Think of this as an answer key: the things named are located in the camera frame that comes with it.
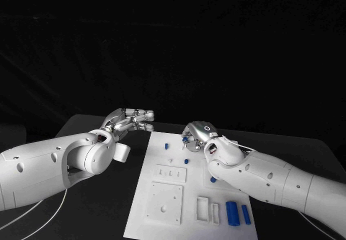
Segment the blue cylinder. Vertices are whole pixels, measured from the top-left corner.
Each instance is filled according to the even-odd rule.
[[[242,214],[244,214],[244,218],[245,218],[245,223],[250,225],[251,224],[251,217],[250,217],[247,205],[241,205],[241,209],[242,209]]]
[[[228,201],[225,203],[225,208],[227,208],[228,225],[240,226],[241,222],[240,222],[237,202]]]

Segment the white plate with holes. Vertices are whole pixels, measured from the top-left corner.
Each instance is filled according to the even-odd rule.
[[[183,186],[152,182],[147,196],[146,219],[181,225]]]

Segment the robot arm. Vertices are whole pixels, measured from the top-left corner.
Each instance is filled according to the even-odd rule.
[[[0,211],[39,202],[101,174],[113,159],[126,162],[129,131],[155,128],[155,112],[117,109],[100,129],[20,145],[0,154]]]
[[[188,138],[185,146],[192,152],[204,147],[215,179],[227,181],[257,200],[307,214],[346,237],[346,184],[254,149],[242,151],[235,141],[218,136],[208,122],[189,123],[182,137]]]

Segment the black curtain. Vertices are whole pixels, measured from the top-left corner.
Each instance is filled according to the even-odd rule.
[[[316,138],[343,155],[343,1],[95,4],[3,7],[0,115],[29,141],[75,114],[139,108],[165,123]]]

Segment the table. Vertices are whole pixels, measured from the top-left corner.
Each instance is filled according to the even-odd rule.
[[[103,116],[75,115],[68,120],[57,137],[98,129],[104,119]],[[152,124],[156,132],[173,134],[181,134],[186,127],[160,122],[152,122]],[[283,159],[302,170],[346,183],[345,169],[323,141],[225,129],[219,129],[218,132],[231,140],[237,140],[240,144]],[[68,189],[67,199],[55,218],[45,228],[28,238],[29,240],[126,239],[123,235],[150,134],[147,131],[129,132],[120,141],[131,147],[127,162],[113,161],[101,175],[95,175]],[[49,197],[33,211],[0,231],[0,239],[20,240],[35,232],[55,214],[64,193]],[[251,197],[250,201],[260,240],[329,239],[296,210],[264,203]],[[23,214],[32,206],[0,212],[0,226]]]

